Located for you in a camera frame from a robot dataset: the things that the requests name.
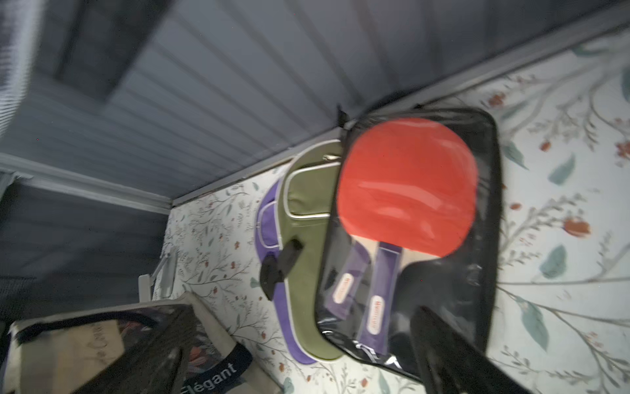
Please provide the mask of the red ping pong paddle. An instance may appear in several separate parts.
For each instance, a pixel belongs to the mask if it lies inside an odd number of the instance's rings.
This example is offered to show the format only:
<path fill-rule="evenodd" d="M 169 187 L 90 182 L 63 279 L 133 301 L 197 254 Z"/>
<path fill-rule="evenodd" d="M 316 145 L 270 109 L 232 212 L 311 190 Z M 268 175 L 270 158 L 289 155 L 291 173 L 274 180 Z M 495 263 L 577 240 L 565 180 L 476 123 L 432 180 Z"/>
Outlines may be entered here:
<path fill-rule="evenodd" d="M 408 379 L 427 307 L 487 348 L 502 213 L 494 118 L 478 108 L 369 114 L 342 143 L 315 303 L 321 335 Z"/>

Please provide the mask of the floral canvas tote bag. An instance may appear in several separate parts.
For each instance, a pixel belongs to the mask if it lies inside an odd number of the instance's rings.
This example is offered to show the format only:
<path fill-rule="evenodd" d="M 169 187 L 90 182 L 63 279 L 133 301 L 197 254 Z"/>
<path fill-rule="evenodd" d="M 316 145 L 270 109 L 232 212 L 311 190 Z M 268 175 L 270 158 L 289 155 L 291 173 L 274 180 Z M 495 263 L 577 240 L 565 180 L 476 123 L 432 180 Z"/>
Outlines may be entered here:
<path fill-rule="evenodd" d="M 193 293 L 13 323 L 3 393 L 280 393 Z"/>

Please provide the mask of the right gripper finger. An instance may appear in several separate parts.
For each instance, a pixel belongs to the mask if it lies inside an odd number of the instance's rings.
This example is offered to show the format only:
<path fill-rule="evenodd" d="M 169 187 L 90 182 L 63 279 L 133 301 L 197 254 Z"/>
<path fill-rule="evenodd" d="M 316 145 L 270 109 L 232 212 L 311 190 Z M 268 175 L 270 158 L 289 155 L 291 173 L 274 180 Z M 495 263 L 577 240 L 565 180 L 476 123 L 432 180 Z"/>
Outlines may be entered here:
<path fill-rule="evenodd" d="M 410 336 L 427 393 L 526 393 L 426 306 L 416 309 Z"/>

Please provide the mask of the olive green paddle cover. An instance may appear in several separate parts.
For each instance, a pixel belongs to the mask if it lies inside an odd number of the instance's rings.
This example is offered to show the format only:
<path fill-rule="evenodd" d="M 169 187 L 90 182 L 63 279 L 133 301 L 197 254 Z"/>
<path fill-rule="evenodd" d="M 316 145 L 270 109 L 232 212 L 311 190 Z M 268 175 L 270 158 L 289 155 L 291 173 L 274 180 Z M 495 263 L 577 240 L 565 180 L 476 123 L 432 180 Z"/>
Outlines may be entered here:
<path fill-rule="evenodd" d="M 276 194 L 280 247 L 302 246 L 284 285 L 291 332 L 311 363 L 341 358 L 317 327 L 315 304 L 342 153 L 338 139 L 305 149 L 290 162 Z"/>

